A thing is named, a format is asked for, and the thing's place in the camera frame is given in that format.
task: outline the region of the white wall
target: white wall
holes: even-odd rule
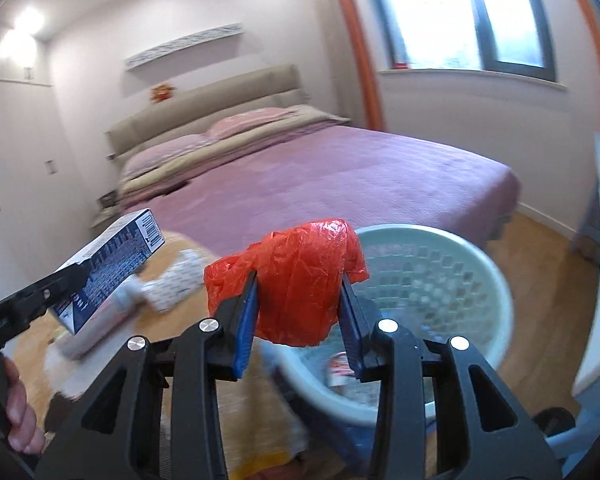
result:
[[[124,70],[123,60],[144,49],[235,22],[245,34]],[[74,23],[52,41],[50,68],[90,196],[118,180],[104,132],[149,105],[152,86],[168,80],[188,90],[286,62],[299,66],[312,104],[337,111],[312,0],[120,0]]]
[[[592,133],[600,127],[600,71],[576,0],[543,0],[558,83],[469,72],[378,75],[389,131],[444,142],[508,164],[521,202],[563,233],[577,229],[595,183]],[[357,0],[378,70],[387,68],[378,19]]]

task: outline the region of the finger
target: finger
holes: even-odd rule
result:
[[[33,408],[27,405],[22,424],[11,428],[9,434],[9,444],[14,451],[22,452],[30,444],[33,435],[36,433],[36,412]]]
[[[18,370],[16,363],[14,363],[10,358],[5,356],[4,357],[4,368],[7,371],[7,377],[9,378],[9,382],[11,384],[16,383],[18,381],[18,379],[20,378],[20,371]]]
[[[42,448],[45,447],[45,434],[40,428],[36,428],[33,438],[29,445],[24,449],[23,453],[27,455],[37,455],[42,453]]]
[[[22,417],[27,407],[27,391],[22,381],[16,381],[7,395],[7,416],[14,426],[22,423]]]

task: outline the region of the pillow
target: pillow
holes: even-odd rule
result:
[[[131,180],[186,153],[216,142],[206,134],[192,134],[171,139],[132,156],[122,169],[122,180]]]
[[[291,110],[285,108],[258,108],[222,119],[209,128],[206,134],[216,140],[226,139],[256,126],[277,121],[290,113]]]

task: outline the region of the light green basket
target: light green basket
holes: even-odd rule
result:
[[[484,252],[429,227],[388,224],[356,232],[370,274],[353,285],[357,295],[374,300],[385,317],[416,336],[440,342],[465,336],[493,368],[500,365],[513,331],[513,308],[506,280]],[[346,399],[324,385],[326,362],[343,350],[337,325],[317,347],[277,346],[280,369],[299,395],[349,424],[372,426],[375,407]],[[435,416],[431,395],[426,391],[427,418]]]

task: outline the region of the baseboard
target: baseboard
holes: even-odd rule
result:
[[[546,225],[549,229],[560,233],[562,236],[567,238],[567,240],[571,240],[576,234],[576,231],[574,229],[571,229],[562,222],[558,222],[555,218],[551,218],[550,216],[539,212],[537,209],[534,209],[531,206],[528,206],[523,203],[518,203],[517,210],[524,216],[528,216],[536,222],[540,222],[542,225]]]

